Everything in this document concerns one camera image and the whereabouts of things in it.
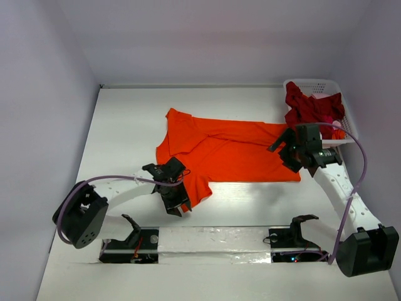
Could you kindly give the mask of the orange t-shirt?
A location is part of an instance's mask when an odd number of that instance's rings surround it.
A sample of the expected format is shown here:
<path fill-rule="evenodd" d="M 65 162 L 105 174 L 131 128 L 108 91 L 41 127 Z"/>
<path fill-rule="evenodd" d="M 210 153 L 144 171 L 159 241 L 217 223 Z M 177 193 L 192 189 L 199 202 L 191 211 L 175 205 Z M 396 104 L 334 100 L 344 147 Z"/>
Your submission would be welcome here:
<path fill-rule="evenodd" d="M 177 158 L 190 171 L 184 186 L 192 206 L 212 195 L 211 182 L 299 182 L 268 147 L 284 124 L 202 119 L 171 108 L 167 133 L 156 148 L 158 164 Z"/>

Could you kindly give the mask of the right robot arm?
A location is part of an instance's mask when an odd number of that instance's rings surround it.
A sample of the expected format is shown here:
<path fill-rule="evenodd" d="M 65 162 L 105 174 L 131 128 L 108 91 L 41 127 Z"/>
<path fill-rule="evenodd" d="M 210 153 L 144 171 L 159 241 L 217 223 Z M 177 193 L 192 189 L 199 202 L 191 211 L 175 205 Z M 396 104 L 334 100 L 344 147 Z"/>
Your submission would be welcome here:
<path fill-rule="evenodd" d="M 294 248 L 320 255 L 320 260 L 336 263 L 347 277 L 389 270 L 397 251 L 399 234 L 384 226 L 371 213 L 357 190 L 366 176 L 363 171 L 352 184 L 339 152 L 324 147 L 321 123 L 299 124 L 286 129 L 268 150 L 278 152 L 283 166 L 290 171 L 306 169 L 325 192 L 341 219 L 337 228 L 324 224 L 314 214 L 294 217 L 284 233 L 270 230 L 272 249 L 282 248 L 285 255 Z"/>

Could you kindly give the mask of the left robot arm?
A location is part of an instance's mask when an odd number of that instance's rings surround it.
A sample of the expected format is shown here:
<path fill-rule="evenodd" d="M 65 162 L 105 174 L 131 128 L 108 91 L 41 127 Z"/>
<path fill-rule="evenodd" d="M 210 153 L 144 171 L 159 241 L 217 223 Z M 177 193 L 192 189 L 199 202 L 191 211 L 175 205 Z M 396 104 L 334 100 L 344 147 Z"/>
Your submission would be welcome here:
<path fill-rule="evenodd" d="M 67 194 L 52 220 L 59 239 L 76 249 L 82 249 L 97 238 L 115 241 L 117 227 L 127 222 L 117 233 L 117 240 L 126 248 L 135 248 L 139 225 L 128 215 L 117 218 L 108 212 L 141 196 L 158 194 L 169 215 L 181 216 L 181 207 L 191 209 L 184 181 L 190 170 L 176 157 L 165 164 L 147 164 L 129 175 L 96 176 L 76 183 Z"/>

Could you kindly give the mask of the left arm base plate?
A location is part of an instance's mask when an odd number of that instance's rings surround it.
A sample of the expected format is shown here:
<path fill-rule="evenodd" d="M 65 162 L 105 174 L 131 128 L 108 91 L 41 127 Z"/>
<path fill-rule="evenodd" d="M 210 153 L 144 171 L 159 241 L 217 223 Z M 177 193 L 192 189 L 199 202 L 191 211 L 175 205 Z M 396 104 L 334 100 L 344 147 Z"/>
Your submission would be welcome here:
<path fill-rule="evenodd" d="M 159 260 L 159 228 L 141 228 L 129 215 L 122 218 L 130 225 L 131 232 L 124 240 L 102 240 L 99 261 L 102 263 L 157 263 Z"/>

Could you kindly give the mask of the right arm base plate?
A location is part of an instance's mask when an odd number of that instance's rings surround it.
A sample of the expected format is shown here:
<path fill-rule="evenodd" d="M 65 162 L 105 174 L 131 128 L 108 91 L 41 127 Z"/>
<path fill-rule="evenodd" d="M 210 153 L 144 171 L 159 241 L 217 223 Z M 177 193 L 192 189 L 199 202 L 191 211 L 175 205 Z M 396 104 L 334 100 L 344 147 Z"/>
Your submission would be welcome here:
<path fill-rule="evenodd" d="M 263 239 L 271 247 L 273 262 L 327 262 L 329 253 L 320 246 L 303 238 L 301 224 L 309 220 L 319 220 L 313 214 L 299 215 L 291 220 L 287 228 L 271 228 Z"/>

